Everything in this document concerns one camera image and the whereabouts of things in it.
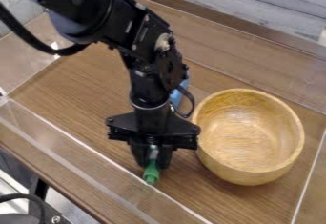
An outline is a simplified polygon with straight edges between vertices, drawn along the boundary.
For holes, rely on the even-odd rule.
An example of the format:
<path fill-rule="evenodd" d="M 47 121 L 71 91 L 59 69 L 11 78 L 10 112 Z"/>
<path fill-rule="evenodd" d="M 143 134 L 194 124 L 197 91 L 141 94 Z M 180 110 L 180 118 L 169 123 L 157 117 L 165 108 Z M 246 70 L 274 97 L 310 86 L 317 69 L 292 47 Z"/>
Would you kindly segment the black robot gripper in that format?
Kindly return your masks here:
<path fill-rule="evenodd" d="M 151 137 L 159 148 L 157 163 L 161 170 L 170 167 L 175 149 L 198 149 L 201 128 L 180 118 L 173 110 L 171 103 L 149 104 L 143 101 L 131 101 L 134 111 L 106 118 L 110 128 L 109 138 L 130 142 L 130 150 L 141 167 L 150 162 Z"/>

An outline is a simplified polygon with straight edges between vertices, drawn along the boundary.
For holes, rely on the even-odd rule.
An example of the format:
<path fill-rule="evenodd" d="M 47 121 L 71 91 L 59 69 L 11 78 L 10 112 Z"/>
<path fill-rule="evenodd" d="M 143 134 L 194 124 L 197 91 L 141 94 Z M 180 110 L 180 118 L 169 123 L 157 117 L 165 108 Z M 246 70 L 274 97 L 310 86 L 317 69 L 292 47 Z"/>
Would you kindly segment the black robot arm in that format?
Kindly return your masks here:
<path fill-rule="evenodd" d="M 170 167 L 178 149 L 196 150 L 201 127 L 174 106 L 174 91 L 188 93 L 181 83 L 189 78 L 170 24 L 135 0 L 35 0 L 50 12 L 53 25 L 73 42 L 55 50 L 27 31 L 0 5 L 0 21 L 39 51 L 70 56 L 93 43 L 117 50 L 129 71 L 130 104 L 134 111 L 106 119 L 109 137 L 130 145 L 143 167 Z"/>

